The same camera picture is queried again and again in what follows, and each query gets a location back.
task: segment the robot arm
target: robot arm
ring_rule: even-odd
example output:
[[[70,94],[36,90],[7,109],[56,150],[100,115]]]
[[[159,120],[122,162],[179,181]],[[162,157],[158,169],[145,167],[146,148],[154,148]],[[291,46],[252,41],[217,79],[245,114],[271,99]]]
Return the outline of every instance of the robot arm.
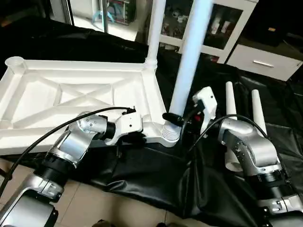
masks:
[[[196,105],[204,109],[201,133],[214,119],[217,102],[210,87],[193,97]],[[231,118],[222,120],[218,128],[218,141],[231,149],[239,160],[245,180],[258,199],[265,216],[299,211],[303,204],[286,178],[272,142],[258,134],[251,124]]]
[[[92,115],[70,124],[41,166],[27,176],[0,211],[0,227],[53,227],[58,212],[50,202],[60,199],[70,173],[78,167],[92,140],[98,137],[106,145],[115,145],[120,137],[142,129],[137,112],[122,115],[116,122]]]

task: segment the black plastic sheet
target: black plastic sheet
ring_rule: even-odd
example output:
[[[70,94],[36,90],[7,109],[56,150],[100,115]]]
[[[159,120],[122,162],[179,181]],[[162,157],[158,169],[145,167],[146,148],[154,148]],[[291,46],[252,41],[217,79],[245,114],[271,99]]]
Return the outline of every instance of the black plastic sheet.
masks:
[[[118,37],[84,28],[72,27],[40,18],[27,18],[0,30],[0,72],[5,59],[144,62],[147,47]],[[178,72],[180,55],[160,51],[157,80],[167,109]],[[303,90],[256,74],[248,74],[228,65],[215,64],[201,56],[190,97],[211,86],[218,102],[218,114],[225,114],[225,83],[234,86],[237,113],[252,119],[251,90],[258,89],[267,132],[291,176],[291,182],[303,193]],[[193,103],[188,100],[186,113]],[[192,138],[185,137],[187,143]],[[260,226],[262,216],[254,202],[254,193],[240,178],[224,167],[226,148],[215,138],[201,140],[194,152],[165,148],[160,144],[94,148],[84,157],[73,178],[102,190],[125,195],[182,218],[195,218],[214,226]],[[43,155],[25,159],[35,166]]]

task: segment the cabinet drawer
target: cabinet drawer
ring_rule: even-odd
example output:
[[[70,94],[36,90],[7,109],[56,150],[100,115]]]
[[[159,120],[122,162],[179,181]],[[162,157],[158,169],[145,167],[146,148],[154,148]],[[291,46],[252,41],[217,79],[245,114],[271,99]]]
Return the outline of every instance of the cabinet drawer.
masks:
[[[286,81],[301,66],[302,61],[237,45],[227,64],[241,70]]]

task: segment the floor tile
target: floor tile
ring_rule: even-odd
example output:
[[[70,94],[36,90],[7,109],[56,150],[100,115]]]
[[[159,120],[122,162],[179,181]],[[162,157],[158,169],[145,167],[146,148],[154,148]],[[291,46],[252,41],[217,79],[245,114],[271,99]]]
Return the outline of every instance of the floor tile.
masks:
[[[0,168],[3,169],[5,172],[7,172],[11,166],[13,165],[12,162],[9,162],[5,159],[0,158]]]
[[[164,218],[164,210],[81,183],[61,224],[91,227],[104,219],[117,227],[156,227]]]
[[[60,200],[57,203],[53,203],[53,205],[56,207],[56,210],[59,212],[57,219],[58,223],[61,222],[73,196],[77,191],[79,184],[79,182],[69,180],[64,187],[64,193],[62,194]]]
[[[177,217],[176,215],[174,215],[174,214],[172,214],[168,211],[167,211],[167,214],[166,214],[165,223],[166,224],[176,223],[176,224],[179,224],[179,225],[183,225],[185,227],[209,227],[209,225],[207,225],[207,224],[205,224],[201,221],[191,219],[191,218],[181,219],[181,218]]]
[[[18,166],[13,173],[13,179],[7,184],[3,195],[1,196],[0,203],[5,204],[13,195],[15,190],[20,186],[22,181],[33,172],[33,169],[27,168],[25,166]]]
[[[63,225],[61,225],[59,223],[56,223],[54,227],[68,227],[68,226],[63,226]]]

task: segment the white plastic frame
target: white plastic frame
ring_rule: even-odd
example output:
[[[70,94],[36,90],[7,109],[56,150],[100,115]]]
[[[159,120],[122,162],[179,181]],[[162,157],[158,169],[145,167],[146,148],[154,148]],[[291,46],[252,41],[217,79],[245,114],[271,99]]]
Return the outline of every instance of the white plastic frame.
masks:
[[[47,131],[79,113],[109,106],[135,107],[142,117],[146,141],[174,146],[180,128],[162,118],[166,110],[155,76],[165,3],[153,1],[152,39],[143,64],[8,58],[8,69],[0,81],[0,155],[21,153]],[[212,1],[196,0],[195,5],[169,109],[179,115],[183,115],[196,71]],[[115,121],[121,113],[102,114]],[[61,133],[49,136],[33,152],[47,151]]]

